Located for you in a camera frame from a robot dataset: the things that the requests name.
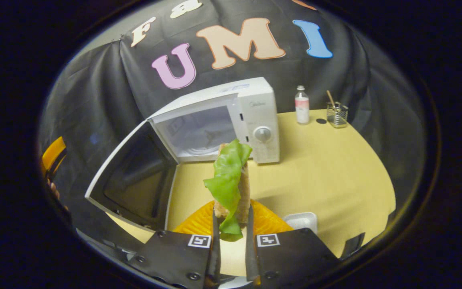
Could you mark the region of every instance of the black cloth backdrop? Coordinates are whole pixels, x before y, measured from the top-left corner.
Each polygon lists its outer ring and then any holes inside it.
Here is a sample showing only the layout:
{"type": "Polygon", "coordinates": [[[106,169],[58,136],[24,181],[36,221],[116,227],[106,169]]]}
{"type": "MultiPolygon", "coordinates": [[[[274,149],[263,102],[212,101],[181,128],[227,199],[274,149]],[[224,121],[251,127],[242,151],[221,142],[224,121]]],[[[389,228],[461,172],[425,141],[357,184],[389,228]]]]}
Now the black cloth backdrop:
{"type": "Polygon", "coordinates": [[[264,77],[273,87],[278,113],[294,111],[298,85],[305,86],[312,110],[325,108],[326,90],[332,91],[335,100],[350,108],[350,124],[385,165],[397,209],[401,208],[418,184],[425,162],[425,123],[416,90],[390,57],[322,9],[313,11],[289,0],[199,2],[200,8],[174,19],[169,16],[176,4],[160,2],[121,39],[76,57],[59,75],[42,115],[39,142],[44,152],[57,137],[64,138],[68,154],[55,183],[73,225],[96,240],[136,248],[134,238],[84,199],[97,169],[135,126],[177,97],[251,77],[264,77]],[[132,30],[152,16],[156,21],[146,38],[130,47],[132,30]],[[257,17],[270,20],[272,35],[286,55],[260,60],[253,56],[253,46],[248,61],[237,57],[233,66],[213,69],[207,41],[196,32],[219,24],[238,34],[244,20],[257,17]],[[308,55],[308,41],[293,20],[317,24],[333,57],[308,55]],[[183,75],[178,57],[170,54],[182,43],[190,44],[197,76],[189,86],[171,90],[151,64],[167,55],[172,73],[183,75]]]}

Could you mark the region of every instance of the microwave logo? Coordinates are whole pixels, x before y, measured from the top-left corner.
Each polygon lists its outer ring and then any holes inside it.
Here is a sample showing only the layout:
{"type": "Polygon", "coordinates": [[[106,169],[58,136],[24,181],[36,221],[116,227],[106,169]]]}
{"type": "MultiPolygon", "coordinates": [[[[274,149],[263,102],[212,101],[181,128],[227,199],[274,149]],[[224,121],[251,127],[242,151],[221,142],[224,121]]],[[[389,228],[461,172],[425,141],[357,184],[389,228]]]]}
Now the microwave logo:
{"type": "Polygon", "coordinates": [[[251,108],[255,108],[256,106],[266,106],[266,103],[265,102],[258,102],[258,101],[251,101],[249,103],[249,106],[251,108]]]}

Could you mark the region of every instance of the microwave knob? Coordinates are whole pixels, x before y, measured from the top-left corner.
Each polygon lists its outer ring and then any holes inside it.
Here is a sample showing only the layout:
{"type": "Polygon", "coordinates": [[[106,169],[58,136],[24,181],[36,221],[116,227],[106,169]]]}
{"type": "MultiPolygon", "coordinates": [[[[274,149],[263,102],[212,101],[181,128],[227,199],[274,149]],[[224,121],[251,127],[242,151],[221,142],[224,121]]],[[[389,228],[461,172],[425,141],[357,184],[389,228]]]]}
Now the microwave knob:
{"type": "Polygon", "coordinates": [[[254,137],[260,142],[266,142],[272,137],[272,133],[269,128],[260,126],[254,130],[254,137]]]}

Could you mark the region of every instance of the letter m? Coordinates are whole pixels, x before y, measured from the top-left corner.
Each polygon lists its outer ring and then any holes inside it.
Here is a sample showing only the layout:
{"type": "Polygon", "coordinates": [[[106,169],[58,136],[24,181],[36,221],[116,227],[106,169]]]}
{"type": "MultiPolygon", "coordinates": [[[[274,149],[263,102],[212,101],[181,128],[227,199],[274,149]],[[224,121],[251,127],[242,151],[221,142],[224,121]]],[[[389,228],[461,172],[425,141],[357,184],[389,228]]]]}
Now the letter m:
{"type": "Polygon", "coordinates": [[[286,52],[277,45],[268,23],[270,21],[266,18],[249,18],[242,23],[240,35],[215,25],[198,31],[196,36],[203,37],[208,42],[215,59],[211,64],[213,69],[230,67],[236,63],[235,58],[229,57],[226,48],[243,61],[249,60],[253,43],[256,48],[254,57],[257,59],[283,57],[286,52]]]}

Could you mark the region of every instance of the microwave control panel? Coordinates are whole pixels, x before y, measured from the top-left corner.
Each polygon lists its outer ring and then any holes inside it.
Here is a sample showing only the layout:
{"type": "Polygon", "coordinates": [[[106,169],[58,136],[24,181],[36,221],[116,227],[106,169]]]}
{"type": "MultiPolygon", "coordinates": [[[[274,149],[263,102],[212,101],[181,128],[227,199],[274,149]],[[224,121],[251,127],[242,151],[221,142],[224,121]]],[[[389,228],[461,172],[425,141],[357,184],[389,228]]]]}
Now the microwave control panel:
{"type": "Polygon", "coordinates": [[[247,138],[256,163],[279,162],[279,128],[274,92],[239,95],[247,138]]]}

